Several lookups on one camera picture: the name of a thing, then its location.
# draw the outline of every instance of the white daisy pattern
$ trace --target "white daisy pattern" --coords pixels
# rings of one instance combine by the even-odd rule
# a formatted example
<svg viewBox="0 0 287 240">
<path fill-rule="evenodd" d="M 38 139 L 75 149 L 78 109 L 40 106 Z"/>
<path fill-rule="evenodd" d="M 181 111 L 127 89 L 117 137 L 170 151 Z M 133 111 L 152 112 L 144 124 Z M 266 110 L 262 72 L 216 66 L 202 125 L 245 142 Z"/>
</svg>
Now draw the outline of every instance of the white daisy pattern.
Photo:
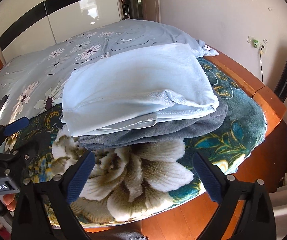
<svg viewBox="0 0 287 240">
<path fill-rule="evenodd" d="M 49 88 L 47 90 L 47 92 L 45 93 L 45 99 L 39 100 L 35 104 L 34 108 L 40 110 L 39 114 L 51 109 L 56 104 L 62 103 L 62 93 L 64 84 L 65 82 L 63 82 L 63 79 L 61 79 L 58 85 L 54 89 Z"/>
<path fill-rule="evenodd" d="M 81 43 L 81 44 L 77 44 L 75 47 L 72 48 L 72 50 L 71 50 L 70 52 L 71 52 L 71 53 L 74 53 L 74 52 L 77 52 L 77 51 L 79 51 L 79 50 L 85 49 L 86 46 L 87 46 L 88 44 L 90 44 L 90 43 L 91 43 L 91 41 L 85 41 L 85 42 L 83 42 L 83 43 Z"/>
<path fill-rule="evenodd" d="M 48 60 L 59 56 L 63 51 L 64 49 L 56 49 L 55 51 L 51 52 L 50 55 L 48 55 Z"/>
<path fill-rule="evenodd" d="M 111 34 L 113 34 L 113 33 L 112 32 L 104 32 L 104 33 L 100 33 L 98 37 L 101 38 L 103 36 L 109 36 Z"/>
<path fill-rule="evenodd" d="M 101 44 L 93 45 L 89 49 L 86 49 L 83 53 L 78 54 L 79 56 L 76 57 L 76 60 L 84 60 L 90 58 L 91 55 L 95 54 L 101 48 Z"/>
<path fill-rule="evenodd" d="M 87 35 L 87 34 L 88 34 L 88 33 L 81 34 L 81 35 L 78 36 L 78 38 L 81 38 L 81 37 L 83 37 L 83 36 L 85 36 L 85 35 Z"/>
<path fill-rule="evenodd" d="M 56 59 L 54 62 L 51 63 L 51 65 L 48 67 L 48 70 L 45 71 L 45 74 L 55 74 L 60 66 L 67 61 L 70 57 L 68 55 L 65 55 L 65 57 L 61 57 Z"/>
<path fill-rule="evenodd" d="M 97 33 L 98 33 L 98 32 L 95 32 L 95 33 L 88 33 L 87 39 L 90 39 L 90 38 L 91 38 L 91 36 L 96 35 Z"/>
<path fill-rule="evenodd" d="M 67 42 L 67 44 L 65 45 L 65 47 L 67 47 L 67 46 L 69 46 L 71 43 L 73 43 L 75 41 L 66 40 L 65 42 Z"/>
<path fill-rule="evenodd" d="M 34 91 L 34 89 L 37 87 L 39 84 L 39 81 L 33 82 L 30 84 L 23 92 L 21 95 L 18 96 L 17 103 L 16 105 L 12 108 L 12 114 L 11 114 L 11 119 L 9 123 L 12 123 L 16 120 L 17 114 L 20 114 L 21 111 L 23 110 L 23 103 L 27 104 L 30 100 L 30 95 Z"/>
</svg>

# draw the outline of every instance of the human hand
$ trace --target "human hand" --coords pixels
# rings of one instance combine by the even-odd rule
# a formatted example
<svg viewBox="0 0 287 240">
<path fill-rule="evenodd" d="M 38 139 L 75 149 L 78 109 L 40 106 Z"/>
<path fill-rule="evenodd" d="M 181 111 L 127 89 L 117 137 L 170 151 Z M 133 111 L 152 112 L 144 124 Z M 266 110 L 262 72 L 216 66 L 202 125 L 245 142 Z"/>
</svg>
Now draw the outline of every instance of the human hand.
<svg viewBox="0 0 287 240">
<path fill-rule="evenodd" d="M 15 194 L 4 195 L 2 200 L 3 203 L 7 206 L 7 209 L 10 211 L 15 210 L 17 202 L 14 199 Z"/>
</svg>

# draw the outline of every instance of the door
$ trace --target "door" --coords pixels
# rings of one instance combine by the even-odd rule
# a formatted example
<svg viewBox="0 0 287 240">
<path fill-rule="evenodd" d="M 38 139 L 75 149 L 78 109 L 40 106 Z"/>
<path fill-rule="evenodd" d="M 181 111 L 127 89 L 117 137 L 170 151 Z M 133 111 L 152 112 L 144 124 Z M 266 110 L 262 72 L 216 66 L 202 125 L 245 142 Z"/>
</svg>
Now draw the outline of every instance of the door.
<svg viewBox="0 0 287 240">
<path fill-rule="evenodd" d="M 160 22 L 160 0 L 141 0 L 143 19 Z"/>
<path fill-rule="evenodd" d="M 143 20 L 144 19 L 144 13 L 142 11 L 141 0 L 136 0 L 136 6 L 137 6 L 137 12 L 138 12 L 138 19 Z"/>
<path fill-rule="evenodd" d="M 121 0 L 123 16 L 122 19 L 133 19 L 132 10 L 131 10 L 131 0 Z"/>
</svg>

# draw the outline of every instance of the folded gray sweatshirt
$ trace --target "folded gray sweatshirt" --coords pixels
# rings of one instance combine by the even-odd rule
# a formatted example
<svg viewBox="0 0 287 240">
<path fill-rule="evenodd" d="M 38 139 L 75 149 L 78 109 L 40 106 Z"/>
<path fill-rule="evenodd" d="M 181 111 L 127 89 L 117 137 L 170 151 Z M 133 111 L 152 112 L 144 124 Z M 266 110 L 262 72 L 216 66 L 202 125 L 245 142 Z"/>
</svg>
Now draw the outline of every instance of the folded gray sweatshirt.
<svg viewBox="0 0 287 240">
<path fill-rule="evenodd" d="M 79 137 L 79 145 L 88 150 L 101 148 L 117 148 L 136 143 L 158 142 L 179 138 L 194 138 L 210 133 L 221 126 L 226 114 L 227 104 L 218 97 L 217 110 L 204 117 L 159 122 L 154 126 L 125 130 L 102 135 L 83 135 Z"/>
</svg>

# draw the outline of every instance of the wooden bed frame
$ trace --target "wooden bed frame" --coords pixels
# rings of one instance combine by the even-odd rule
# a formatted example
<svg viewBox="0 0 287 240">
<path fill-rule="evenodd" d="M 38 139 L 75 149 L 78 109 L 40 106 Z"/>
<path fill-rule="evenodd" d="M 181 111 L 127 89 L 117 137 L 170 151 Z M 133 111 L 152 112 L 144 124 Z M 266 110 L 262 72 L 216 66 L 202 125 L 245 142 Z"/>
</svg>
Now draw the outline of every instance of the wooden bed frame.
<svg viewBox="0 0 287 240">
<path fill-rule="evenodd" d="M 254 99 L 263 109 L 267 119 L 266 136 L 279 124 L 283 118 L 286 107 L 279 98 L 265 86 L 258 78 L 251 74 L 242 65 L 221 53 L 218 56 L 206 56 L 205 59 L 216 65 L 221 71 L 230 76 L 245 91 L 245 93 Z"/>
</svg>

